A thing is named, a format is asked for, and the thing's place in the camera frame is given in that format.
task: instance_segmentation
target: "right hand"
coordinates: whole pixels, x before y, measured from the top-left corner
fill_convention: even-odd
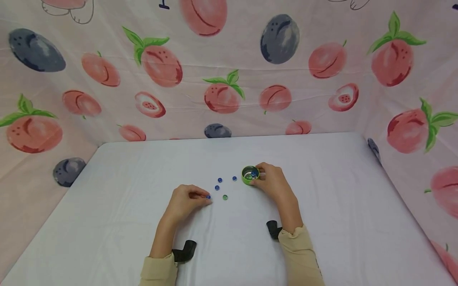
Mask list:
[[[261,173],[265,173],[265,175],[261,175],[257,180],[250,181],[251,185],[263,190],[277,203],[283,198],[295,197],[280,167],[262,162],[257,164],[256,168]]]

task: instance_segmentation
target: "left hand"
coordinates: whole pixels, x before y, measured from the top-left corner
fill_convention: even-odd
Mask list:
[[[196,208],[210,205],[212,200],[206,198],[208,195],[209,192],[195,185],[180,185],[173,190],[164,217],[180,223]]]

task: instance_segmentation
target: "sleeve cuff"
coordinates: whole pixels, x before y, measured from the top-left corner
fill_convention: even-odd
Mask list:
[[[177,271],[173,253],[164,258],[145,257],[140,277],[144,280],[167,280]]]

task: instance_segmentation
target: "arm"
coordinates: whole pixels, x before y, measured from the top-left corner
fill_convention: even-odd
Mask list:
[[[173,240],[178,225],[198,207],[212,203],[209,193],[194,185],[180,185],[159,221],[149,256],[145,258],[140,286],[173,286],[177,265],[172,253]]]
[[[324,286],[309,233],[302,222],[299,203],[283,171],[267,163],[256,166],[264,176],[252,184],[262,189],[275,202],[283,230],[278,235],[286,262],[289,286]]]

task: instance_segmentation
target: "blue plum print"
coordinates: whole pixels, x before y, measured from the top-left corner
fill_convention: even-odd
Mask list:
[[[47,38],[28,29],[10,32],[11,52],[25,66],[41,72],[56,72],[65,68],[64,57]]]
[[[86,162],[78,157],[62,160],[54,167],[54,180],[60,186],[69,188],[85,166]]]
[[[232,136],[232,131],[224,125],[213,123],[204,130],[207,138],[228,138]]]
[[[380,152],[378,150],[377,144],[375,144],[372,138],[367,139],[367,144],[369,145],[369,148],[372,150],[374,155],[377,157],[378,161],[381,163]]]
[[[296,22],[286,14],[276,15],[262,32],[261,53],[269,63],[285,63],[295,54],[299,38]]]

